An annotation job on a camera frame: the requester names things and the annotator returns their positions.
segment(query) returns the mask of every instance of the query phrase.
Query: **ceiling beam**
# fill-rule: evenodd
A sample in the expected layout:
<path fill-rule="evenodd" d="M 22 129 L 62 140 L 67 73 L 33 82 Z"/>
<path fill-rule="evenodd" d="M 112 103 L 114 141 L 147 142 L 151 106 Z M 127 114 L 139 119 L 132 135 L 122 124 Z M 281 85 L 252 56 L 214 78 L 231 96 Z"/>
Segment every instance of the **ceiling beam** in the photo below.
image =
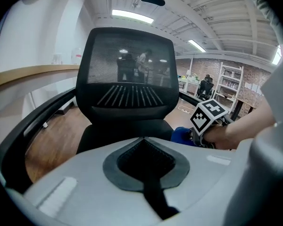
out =
<path fill-rule="evenodd" d="M 235 39 L 235 38 L 218 38 L 218 39 L 207 39 L 205 41 L 212 41 L 212 40 L 236 40 L 236 41 L 246 41 L 246 42 L 252 42 L 252 43 L 260 43 L 260 44 L 264 44 L 264 45 L 268 45 L 271 46 L 273 48 L 276 48 L 276 45 L 270 44 L 270 43 L 264 43 L 264 42 L 260 42 L 260 41 L 255 41 L 255 40 L 248 40 L 248 39 Z"/>
<path fill-rule="evenodd" d="M 202 54 L 200 51 L 194 51 L 194 52 L 185 52 L 185 55 L 189 54 Z M 216 54 L 216 55 L 231 55 L 231 56 L 237 56 L 237 57 L 243 57 L 243 58 L 249 58 L 255 61 L 258 61 L 262 64 L 270 65 L 271 61 L 256 55 L 248 54 L 248 53 L 243 53 L 243 52 L 237 52 L 237 51 L 230 51 L 230 50 L 208 50 L 204 54 Z"/>
<path fill-rule="evenodd" d="M 100 18 L 96 20 L 95 26 L 132 28 L 132 24 L 129 24 L 127 20 L 118 18 Z M 225 59 L 245 63 L 247 65 L 255 66 L 269 72 L 272 72 L 274 70 L 274 67 L 269 60 L 255 55 L 228 50 L 208 50 L 206 51 L 206 53 L 201 53 L 198 50 L 191 51 L 194 49 L 192 45 L 155 27 L 149 26 L 144 23 L 134 22 L 134 29 L 144 32 L 150 32 L 152 34 L 170 39 L 175 44 L 174 48 L 176 48 L 179 53 L 184 54 L 183 56 L 179 56 L 181 58 L 190 58 L 193 55 L 196 56 L 195 58 Z"/>
<path fill-rule="evenodd" d="M 155 27 L 152 27 L 150 25 L 135 22 L 132 21 L 134 25 L 132 26 L 131 23 L 128 23 L 125 19 L 119 19 L 119 18 L 99 18 L 95 21 L 96 27 L 118 27 L 118 28 L 130 28 L 130 29 L 136 29 L 144 32 L 150 32 L 152 34 L 156 34 L 158 36 L 170 39 L 174 44 L 176 44 L 177 47 L 191 47 L 191 52 L 194 50 L 193 46 L 190 46 L 187 42 L 169 34 L 168 32 L 164 32 L 160 29 L 157 29 Z"/>
<path fill-rule="evenodd" d="M 253 59 L 231 56 L 231 55 L 202 53 L 202 54 L 193 54 L 193 55 L 180 55 L 180 56 L 176 56 L 175 58 L 176 59 L 182 59 L 182 58 L 191 58 L 191 57 L 193 57 L 193 59 L 209 58 L 209 59 L 222 59 L 222 60 L 235 61 L 235 62 L 238 62 L 238 63 L 243 63 L 243 64 L 246 64 L 246 65 L 251 65 L 251 66 L 257 67 L 259 69 L 266 70 L 270 73 L 272 73 L 276 69 L 276 66 L 273 66 L 272 64 L 267 65 L 267 64 L 263 64 L 263 63 L 254 61 Z"/>
<path fill-rule="evenodd" d="M 204 19 L 197 12 L 195 12 L 191 7 L 189 7 L 183 1 L 181 0 L 165 0 L 165 1 L 166 1 L 166 5 L 168 5 L 173 11 L 187 17 L 196 26 L 198 26 L 206 34 L 208 38 L 211 39 L 218 38 L 215 32 L 213 31 L 213 29 L 207 24 L 207 22 L 204 21 Z M 223 44 L 220 41 L 214 40 L 212 42 L 214 43 L 214 45 L 218 50 L 224 50 Z"/>
<path fill-rule="evenodd" d="M 257 18 L 255 13 L 255 5 L 252 0 L 244 0 L 248 14 L 250 16 L 251 35 L 254 41 L 258 40 Z M 253 54 L 257 54 L 257 43 L 253 43 Z"/>

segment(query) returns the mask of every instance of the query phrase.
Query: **chair backrest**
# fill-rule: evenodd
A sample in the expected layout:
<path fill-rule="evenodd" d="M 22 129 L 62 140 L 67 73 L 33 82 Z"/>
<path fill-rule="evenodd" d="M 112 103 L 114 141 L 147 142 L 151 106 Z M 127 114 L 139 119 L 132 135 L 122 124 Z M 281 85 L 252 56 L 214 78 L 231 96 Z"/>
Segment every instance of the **chair backrest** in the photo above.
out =
<path fill-rule="evenodd" d="M 203 97 L 208 96 L 213 86 L 214 86 L 213 83 L 202 80 L 200 82 L 200 86 L 199 86 L 199 90 L 197 91 L 197 94 Z"/>
<path fill-rule="evenodd" d="M 172 41 L 132 29 L 91 30 L 76 100 L 92 123 L 163 119 L 178 98 Z"/>

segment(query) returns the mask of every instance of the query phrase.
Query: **fluorescent light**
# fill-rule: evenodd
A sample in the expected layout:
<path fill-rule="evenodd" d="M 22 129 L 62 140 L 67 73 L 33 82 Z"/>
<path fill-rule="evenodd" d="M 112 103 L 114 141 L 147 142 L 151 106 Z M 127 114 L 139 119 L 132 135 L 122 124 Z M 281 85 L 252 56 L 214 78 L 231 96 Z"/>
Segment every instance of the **fluorescent light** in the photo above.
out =
<path fill-rule="evenodd" d="M 206 52 L 198 43 L 196 43 L 194 40 L 189 40 L 189 43 L 191 43 L 192 45 L 194 45 L 196 48 L 198 48 L 202 53 Z"/>
<path fill-rule="evenodd" d="M 272 64 L 277 65 L 282 57 L 281 48 L 280 45 L 278 46 L 277 52 L 275 54 L 274 60 L 272 61 Z"/>
<path fill-rule="evenodd" d="M 136 13 L 131 13 L 131 12 L 126 12 L 126 11 L 122 11 L 122 10 L 112 10 L 112 15 L 116 15 L 116 16 L 122 16 L 122 17 L 129 17 L 129 18 L 133 18 L 133 19 L 137 19 L 146 23 L 151 24 L 154 19 L 140 15 L 140 14 L 136 14 Z"/>

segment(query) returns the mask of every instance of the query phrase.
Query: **black strap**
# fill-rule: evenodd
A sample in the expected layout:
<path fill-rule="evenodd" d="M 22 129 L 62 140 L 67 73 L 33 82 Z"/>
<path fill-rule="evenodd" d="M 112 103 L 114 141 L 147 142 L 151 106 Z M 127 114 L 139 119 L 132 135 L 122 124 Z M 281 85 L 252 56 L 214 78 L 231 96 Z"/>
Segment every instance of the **black strap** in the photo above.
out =
<path fill-rule="evenodd" d="M 179 211 L 176 208 L 168 206 L 159 178 L 154 175 L 151 169 L 147 168 L 146 170 L 143 195 L 147 202 L 162 220 L 177 214 Z"/>

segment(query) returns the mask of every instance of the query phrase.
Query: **black and white marker cube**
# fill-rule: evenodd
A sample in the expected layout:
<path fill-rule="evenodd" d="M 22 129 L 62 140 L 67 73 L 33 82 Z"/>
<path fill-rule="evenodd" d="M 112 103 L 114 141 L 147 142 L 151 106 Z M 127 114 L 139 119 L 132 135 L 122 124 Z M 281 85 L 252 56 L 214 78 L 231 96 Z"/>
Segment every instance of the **black and white marker cube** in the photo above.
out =
<path fill-rule="evenodd" d="M 193 128 L 200 136 L 209 128 L 214 120 L 226 114 L 228 114 L 228 111 L 214 99 L 200 102 L 197 104 L 195 112 L 191 117 Z"/>

